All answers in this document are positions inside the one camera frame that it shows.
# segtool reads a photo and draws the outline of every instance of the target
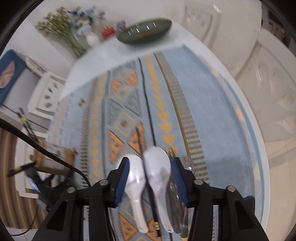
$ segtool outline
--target blue cushion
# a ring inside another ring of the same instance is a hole
[[[0,88],[0,105],[3,104],[7,94],[25,67],[26,63],[17,56],[15,51],[12,49],[8,50],[0,59],[0,78],[4,72],[7,73],[7,68],[9,69],[9,74],[12,74],[12,76],[8,78],[10,79],[9,83],[5,84],[4,87],[1,86]]]

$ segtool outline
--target dark green plate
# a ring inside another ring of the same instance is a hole
[[[172,25],[166,18],[154,18],[127,27],[117,35],[117,39],[126,44],[143,44],[162,37]]]

